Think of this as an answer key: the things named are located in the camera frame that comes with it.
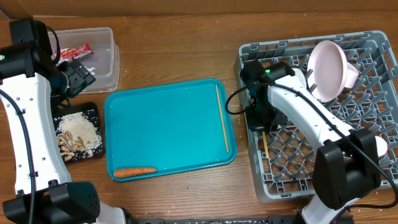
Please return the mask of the white tissue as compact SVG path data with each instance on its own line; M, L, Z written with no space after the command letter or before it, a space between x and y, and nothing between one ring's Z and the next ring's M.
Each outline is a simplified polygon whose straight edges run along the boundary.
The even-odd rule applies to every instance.
M91 67L91 68L89 68L89 67L85 67L92 75L95 75L95 70L96 70L96 68L95 67Z

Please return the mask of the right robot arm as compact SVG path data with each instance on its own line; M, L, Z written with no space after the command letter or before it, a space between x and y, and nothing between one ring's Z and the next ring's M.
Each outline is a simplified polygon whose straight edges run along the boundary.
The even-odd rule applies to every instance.
M355 131L308 91L304 75L284 62L264 67L258 60L239 74L255 102L254 114L269 132L281 111L316 150L315 196L300 212L304 223L332 223L344 208L381 184L378 159L387 143L368 129Z

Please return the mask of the white cup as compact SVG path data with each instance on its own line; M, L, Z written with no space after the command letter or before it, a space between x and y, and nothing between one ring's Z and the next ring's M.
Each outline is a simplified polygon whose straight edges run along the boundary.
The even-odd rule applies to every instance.
M376 147L377 147L377 156L382 157L387 153L388 145L387 142L380 136L375 137Z

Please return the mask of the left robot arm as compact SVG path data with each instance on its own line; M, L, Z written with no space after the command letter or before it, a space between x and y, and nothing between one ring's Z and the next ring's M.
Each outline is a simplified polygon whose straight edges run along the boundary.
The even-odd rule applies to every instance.
M53 29L33 19L9 24L1 49L1 101L16 161L16 197L2 205L14 223L133 223L124 208L100 201L91 182L74 182L58 148L53 113L95 80L77 60L60 61Z

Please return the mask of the pink bowl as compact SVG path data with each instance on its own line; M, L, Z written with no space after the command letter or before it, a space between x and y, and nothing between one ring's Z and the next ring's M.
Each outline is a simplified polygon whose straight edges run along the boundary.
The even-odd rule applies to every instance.
M345 88L352 89L356 79L358 78L359 72L354 65L347 62L345 75L346 75Z

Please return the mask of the peanut shells pile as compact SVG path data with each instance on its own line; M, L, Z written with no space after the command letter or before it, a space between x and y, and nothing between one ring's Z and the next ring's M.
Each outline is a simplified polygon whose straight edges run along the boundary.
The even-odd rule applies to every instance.
M74 140L69 131L65 131L57 136L60 155L65 162L78 161L93 157L93 151L88 149L81 137Z

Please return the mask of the red snack wrapper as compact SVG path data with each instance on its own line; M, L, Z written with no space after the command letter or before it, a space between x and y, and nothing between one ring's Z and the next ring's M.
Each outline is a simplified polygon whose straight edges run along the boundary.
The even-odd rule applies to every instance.
M74 48L60 49L60 60L58 62L59 63L70 62L73 59L78 60L91 54L94 54L94 51L91 49L89 44L84 44L76 49Z

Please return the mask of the rice pile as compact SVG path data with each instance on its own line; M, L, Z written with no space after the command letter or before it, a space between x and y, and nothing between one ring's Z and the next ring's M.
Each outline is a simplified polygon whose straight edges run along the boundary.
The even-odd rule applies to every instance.
M97 132L98 128L82 112L67 114L59 121L57 132L65 134L68 131L74 141L80 138L87 150L95 150L102 145L102 137Z

